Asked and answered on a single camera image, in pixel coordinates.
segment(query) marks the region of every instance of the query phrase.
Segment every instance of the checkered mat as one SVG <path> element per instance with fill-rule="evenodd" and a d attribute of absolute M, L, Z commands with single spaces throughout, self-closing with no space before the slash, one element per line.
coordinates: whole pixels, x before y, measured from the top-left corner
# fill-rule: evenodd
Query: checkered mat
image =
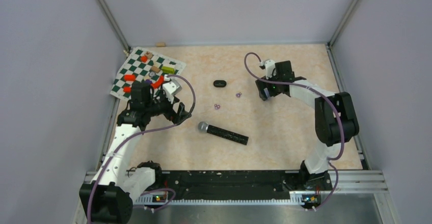
<path fill-rule="evenodd" d="M 144 63 L 141 61 L 141 57 L 144 56 L 146 52 L 152 53 L 153 57 Z M 161 75 L 165 75 L 166 73 L 160 71 L 152 78 L 149 78 L 148 75 L 151 72 L 150 68 L 152 66 L 161 68 L 164 64 L 175 65 L 174 74 L 176 75 L 181 74 L 186 67 L 185 62 L 169 58 L 165 55 L 149 51 L 145 48 L 135 47 L 120 70 L 117 72 L 116 79 L 114 80 L 113 86 L 111 87 L 110 94 L 121 100 L 129 100 L 130 93 L 125 93 L 123 88 L 130 87 L 133 81 L 125 81 L 124 75 L 135 75 L 137 81 L 142 81 L 147 76 L 147 79 L 150 79 L 152 82 L 156 82 Z"/>

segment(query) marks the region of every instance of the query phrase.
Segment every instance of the black microphone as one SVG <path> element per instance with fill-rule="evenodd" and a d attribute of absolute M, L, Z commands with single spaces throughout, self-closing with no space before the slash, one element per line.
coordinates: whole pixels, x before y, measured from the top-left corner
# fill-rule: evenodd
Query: black microphone
<path fill-rule="evenodd" d="M 198 123 L 198 130 L 200 130 L 202 132 L 210 133 L 210 134 L 215 135 L 215 136 L 220 136 L 222 138 L 225 138 L 225 139 L 228 139 L 228 140 L 231 140 L 231 141 L 234 141 L 236 143 L 243 144 L 243 145 L 247 145 L 248 140 L 249 140 L 248 136 L 243 136 L 243 135 L 231 132 L 231 131 L 227 131 L 227 130 L 224 130 L 222 128 L 218 128 L 218 127 L 209 125 L 203 121 Z"/>

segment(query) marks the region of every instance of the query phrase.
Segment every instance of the microphone handle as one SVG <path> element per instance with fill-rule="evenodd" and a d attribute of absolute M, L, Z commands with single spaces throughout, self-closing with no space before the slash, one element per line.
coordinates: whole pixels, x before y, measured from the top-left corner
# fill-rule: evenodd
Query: microphone handle
<path fill-rule="evenodd" d="M 227 131 L 224 130 L 222 128 L 218 128 L 212 125 L 208 125 L 207 127 L 207 133 L 210 133 L 212 135 L 215 136 L 219 136 L 228 140 L 231 140 L 233 142 L 239 143 L 239 144 L 243 144 L 243 145 L 247 145 L 248 144 L 248 140 L 249 137 L 248 136 L 243 136 L 231 131 Z"/>

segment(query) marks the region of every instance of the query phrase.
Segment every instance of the white wall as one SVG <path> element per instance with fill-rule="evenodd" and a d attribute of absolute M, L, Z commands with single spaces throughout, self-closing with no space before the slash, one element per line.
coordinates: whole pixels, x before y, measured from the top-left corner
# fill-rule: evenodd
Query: white wall
<path fill-rule="evenodd" d="M 432 217 L 432 0 L 362 0 L 334 48 L 402 223 Z"/>
<path fill-rule="evenodd" d="M 327 42 L 352 0 L 106 0 L 132 46 Z"/>
<path fill-rule="evenodd" d="M 0 0 L 0 222 L 71 223 L 124 55 L 95 0 Z"/>

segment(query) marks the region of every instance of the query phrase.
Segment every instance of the chessboard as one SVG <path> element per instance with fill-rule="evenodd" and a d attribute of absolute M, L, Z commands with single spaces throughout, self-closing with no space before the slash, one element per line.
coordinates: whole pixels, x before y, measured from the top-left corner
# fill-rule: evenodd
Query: chessboard
<path fill-rule="evenodd" d="M 129 100 L 130 93 L 124 92 L 123 89 L 125 87 L 130 87 L 133 81 L 126 81 L 124 75 L 135 75 L 136 81 L 149 79 L 152 82 L 156 82 L 161 75 L 167 75 L 167 73 L 164 73 L 162 70 L 156 73 L 153 72 L 151 68 L 155 66 L 160 69 L 163 65 L 175 66 L 174 74 L 176 75 L 180 75 L 186 67 L 185 62 L 167 57 L 160 53 L 149 51 L 142 47 L 133 48 L 129 57 L 117 72 L 110 94 L 121 100 Z"/>

